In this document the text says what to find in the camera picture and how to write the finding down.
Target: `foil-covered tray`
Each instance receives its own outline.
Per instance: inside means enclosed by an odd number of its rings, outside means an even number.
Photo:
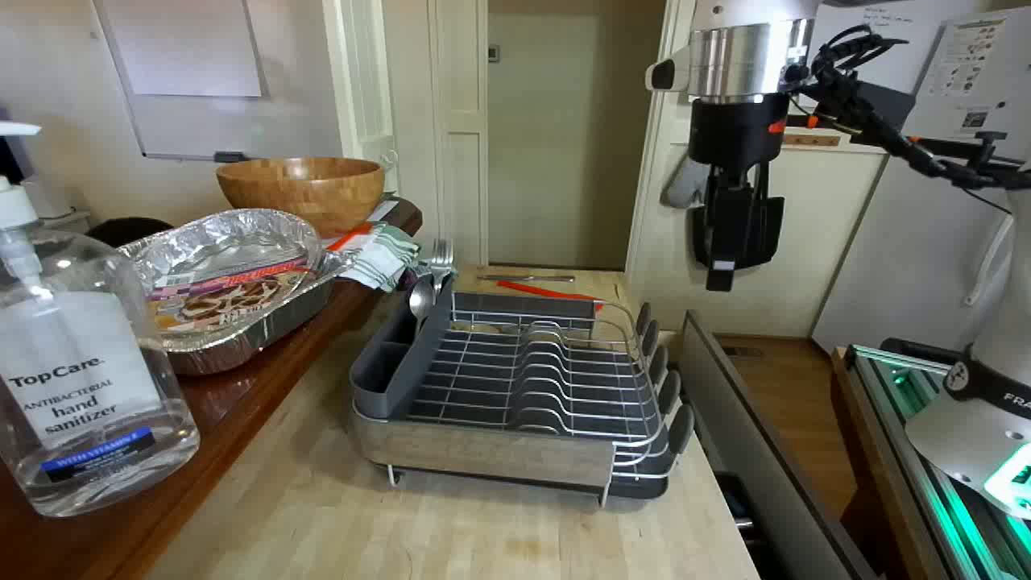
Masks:
[[[124,247],[176,375],[223,375],[289,336],[333,295],[316,229],[277,208],[226,208]]]

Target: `aluminum foil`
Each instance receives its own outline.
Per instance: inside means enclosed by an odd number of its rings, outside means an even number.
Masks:
[[[296,266],[268,302],[226,308],[211,328],[160,333],[176,375],[221,375],[313,319],[333,295],[316,229],[277,208],[228,208],[124,247],[154,295],[189,292],[211,280],[260,273],[271,264]]]

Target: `metal wire dish rack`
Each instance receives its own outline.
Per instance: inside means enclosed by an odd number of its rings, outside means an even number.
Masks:
[[[658,322],[618,302],[450,292],[399,306],[352,363],[354,436],[388,468],[650,499],[692,433]]]

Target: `countertop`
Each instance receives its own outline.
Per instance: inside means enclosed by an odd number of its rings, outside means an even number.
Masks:
[[[618,273],[556,289],[629,301]],[[308,371],[149,576],[758,576],[696,437],[648,502],[415,470],[390,485],[344,385],[384,315]]]
[[[403,199],[388,221],[415,231],[421,212]],[[180,381],[200,429],[200,450],[176,472],[118,505],[79,519],[42,519],[14,477],[0,472],[3,576],[141,576],[325,344],[360,325],[372,306],[372,289],[343,280],[313,322],[245,366]]]

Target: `doorway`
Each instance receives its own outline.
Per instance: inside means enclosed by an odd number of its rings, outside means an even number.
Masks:
[[[624,266],[665,0],[491,0],[491,264]]]

